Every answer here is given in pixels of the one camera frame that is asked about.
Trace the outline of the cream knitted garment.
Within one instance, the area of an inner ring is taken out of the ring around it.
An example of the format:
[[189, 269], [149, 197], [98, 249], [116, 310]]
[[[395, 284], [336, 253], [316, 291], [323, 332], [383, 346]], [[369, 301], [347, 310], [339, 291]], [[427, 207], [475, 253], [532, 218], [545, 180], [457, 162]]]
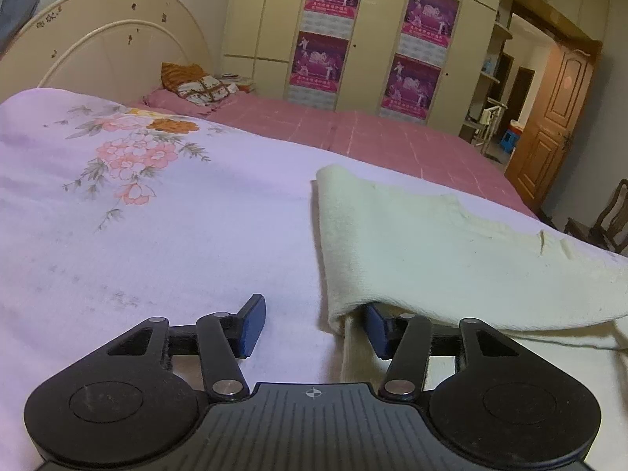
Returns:
[[627, 345], [627, 261], [534, 225], [482, 218], [455, 195], [426, 196], [340, 166], [316, 175], [328, 321], [344, 339], [341, 378], [380, 384], [359, 321], [380, 302], [454, 327], [480, 319], [509, 335], [571, 347]]

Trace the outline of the lilac floral bed sheet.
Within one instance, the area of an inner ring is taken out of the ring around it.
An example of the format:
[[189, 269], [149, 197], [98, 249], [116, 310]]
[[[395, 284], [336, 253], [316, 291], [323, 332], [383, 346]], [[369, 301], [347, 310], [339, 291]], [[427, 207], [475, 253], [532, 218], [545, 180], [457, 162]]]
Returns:
[[[185, 325], [264, 296], [249, 383], [342, 381], [316, 175], [340, 166], [413, 194], [455, 195], [529, 232], [541, 221], [418, 177], [230, 126], [36, 88], [1, 106], [1, 465], [40, 457], [24, 404], [47, 378], [151, 317]], [[627, 465], [627, 346], [527, 339], [594, 393], [598, 470]]]

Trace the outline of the pink checked bed cover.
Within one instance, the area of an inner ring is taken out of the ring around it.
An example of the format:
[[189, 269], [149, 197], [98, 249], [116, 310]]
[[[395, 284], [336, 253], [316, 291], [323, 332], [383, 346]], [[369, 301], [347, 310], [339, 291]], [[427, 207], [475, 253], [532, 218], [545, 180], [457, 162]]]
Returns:
[[246, 93], [213, 105], [216, 110], [201, 119], [345, 155], [532, 214], [493, 163], [463, 139], [428, 126]]

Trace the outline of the blue plastic stool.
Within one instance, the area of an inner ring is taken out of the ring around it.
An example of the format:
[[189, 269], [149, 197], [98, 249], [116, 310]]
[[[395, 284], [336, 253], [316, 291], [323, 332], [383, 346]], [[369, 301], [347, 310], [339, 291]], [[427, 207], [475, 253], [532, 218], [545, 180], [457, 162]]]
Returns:
[[519, 131], [505, 131], [504, 136], [501, 138], [501, 141], [499, 141], [499, 147], [504, 150], [504, 152], [511, 154], [519, 141], [520, 135], [522, 135], [522, 133]]

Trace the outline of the dark wooden chair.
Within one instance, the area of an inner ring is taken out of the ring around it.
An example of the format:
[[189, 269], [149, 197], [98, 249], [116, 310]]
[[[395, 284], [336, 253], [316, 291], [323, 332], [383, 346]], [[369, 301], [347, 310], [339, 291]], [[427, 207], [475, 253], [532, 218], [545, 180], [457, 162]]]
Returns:
[[592, 226], [568, 218], [564, 232], [592, 246], [622, 254], [627, 250], [627, 221], [627, 180], [622, 179]]

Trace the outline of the white metal rack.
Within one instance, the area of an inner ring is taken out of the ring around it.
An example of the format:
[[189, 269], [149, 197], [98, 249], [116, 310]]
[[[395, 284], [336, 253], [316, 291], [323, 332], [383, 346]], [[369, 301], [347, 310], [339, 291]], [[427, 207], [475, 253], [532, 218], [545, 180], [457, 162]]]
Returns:
[[471, 145], [473, 145], [482, 155], [486, 154], [489, 143], [493, 139], [499, 123], [501, 123], [502, 117], [508, 108], [502, 102], [494, 99], [487, 99], [489, 105], [483, 108], [478, 122], [478, 129], [475, 130]]

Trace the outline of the brown wooden door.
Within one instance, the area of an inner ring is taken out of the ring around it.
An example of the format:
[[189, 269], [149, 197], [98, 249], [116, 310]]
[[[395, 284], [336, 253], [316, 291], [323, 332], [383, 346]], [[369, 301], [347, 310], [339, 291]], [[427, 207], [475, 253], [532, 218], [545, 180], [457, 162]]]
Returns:
[[571, 150], [601, 49], [599, 40], [580, 40], [550, 51], [522, 137], [504, 171], [531, 212], [540, 210]]

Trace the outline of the pink pillow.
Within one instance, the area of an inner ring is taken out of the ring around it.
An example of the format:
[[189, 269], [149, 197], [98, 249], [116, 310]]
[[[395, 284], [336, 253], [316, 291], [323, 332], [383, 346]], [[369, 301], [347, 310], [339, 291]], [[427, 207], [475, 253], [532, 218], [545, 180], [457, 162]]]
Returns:
[[182, 99], [178, 95], [174, 94], [164, 88], [152, 90], [146, 96], [142, 96], [141, 102], [147, 108], [153, 108], [154, 110], [162, 113], [170, 113], [177, 115], [184, 115], [196, 118], [206, 118], [216, 110], [215, 105], [197, 105], [193, 102]]

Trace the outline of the lower right purple poster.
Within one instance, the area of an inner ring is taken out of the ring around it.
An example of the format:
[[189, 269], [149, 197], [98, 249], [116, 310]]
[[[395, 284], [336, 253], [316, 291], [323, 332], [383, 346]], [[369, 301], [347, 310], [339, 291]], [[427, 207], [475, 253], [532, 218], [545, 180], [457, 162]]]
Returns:
[[396, 54], [384, 87], [379, 115], [425, 124], [441, 69]]

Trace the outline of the books on nightstand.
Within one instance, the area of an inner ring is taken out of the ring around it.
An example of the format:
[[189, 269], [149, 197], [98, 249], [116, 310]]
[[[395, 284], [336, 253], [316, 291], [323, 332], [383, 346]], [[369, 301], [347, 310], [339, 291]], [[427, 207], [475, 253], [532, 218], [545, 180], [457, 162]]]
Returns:
[[218, 80], [225, 85], [234, 85], [238, 91], [246, 94], [252, 94], [256, 91], [256, 83], [249, 77], [238, 75], [237, 73], [223, 73]]

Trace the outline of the orange white patterned pillow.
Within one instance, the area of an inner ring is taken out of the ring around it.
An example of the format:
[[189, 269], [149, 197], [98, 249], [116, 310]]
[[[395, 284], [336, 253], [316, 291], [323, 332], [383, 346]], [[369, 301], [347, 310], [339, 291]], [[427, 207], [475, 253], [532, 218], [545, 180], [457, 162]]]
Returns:
[[235, 84], [219, 81], [197, 64], [163, 63], [161, 81], [165, 89], [199, 106], [218, 103], [238, 93]]

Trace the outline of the lower left purple poster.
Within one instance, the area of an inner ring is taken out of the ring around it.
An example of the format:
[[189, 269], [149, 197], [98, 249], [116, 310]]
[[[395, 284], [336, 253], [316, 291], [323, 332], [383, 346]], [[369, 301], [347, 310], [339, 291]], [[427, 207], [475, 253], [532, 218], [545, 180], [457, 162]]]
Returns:
[[288, 78], [287, 101], [334, 111], [348, 44], [347, 39], [299, 32]]

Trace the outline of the upper right purple poster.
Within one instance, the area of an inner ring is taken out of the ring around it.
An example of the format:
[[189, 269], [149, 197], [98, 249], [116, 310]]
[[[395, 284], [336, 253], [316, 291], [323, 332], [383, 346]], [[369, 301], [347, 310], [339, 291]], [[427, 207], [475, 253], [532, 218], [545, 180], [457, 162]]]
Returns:
[[445, 64], [459, 0], [409, 0], [397, 53], [434, 67]]

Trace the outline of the cream curved headboard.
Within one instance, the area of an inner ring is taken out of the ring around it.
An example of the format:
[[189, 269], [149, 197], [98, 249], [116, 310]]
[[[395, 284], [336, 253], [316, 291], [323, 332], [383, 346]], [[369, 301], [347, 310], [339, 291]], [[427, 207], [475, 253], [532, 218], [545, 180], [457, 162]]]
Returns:
[[161, 84], [165, 63], [211, 70], [212, 55], [181, 0], [57, 0], [1, 57], [1, 97], [52, 87], [130, 102]]

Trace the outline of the cream wardrobe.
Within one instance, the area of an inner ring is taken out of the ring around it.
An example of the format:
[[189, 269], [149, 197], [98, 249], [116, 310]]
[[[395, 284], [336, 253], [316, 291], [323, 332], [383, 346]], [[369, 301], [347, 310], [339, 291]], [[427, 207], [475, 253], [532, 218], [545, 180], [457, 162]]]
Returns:
[[[378, 114], [397, 53], [409, 0], [360, 0], [343, 67], [337, 111]], [[498, 30], [508, 28], [516, 6], [531, 10], [555, 33], [600, 40], [610, 0], [459, 0], [445, 64], [426, 124], [460, 130], [479, 84], [493, 77], [501, 49]], [[287, 84], [305, 0], [230, 0], [223, 43], [225, 68], [253, 79], [257, 93], [287, 100]]]

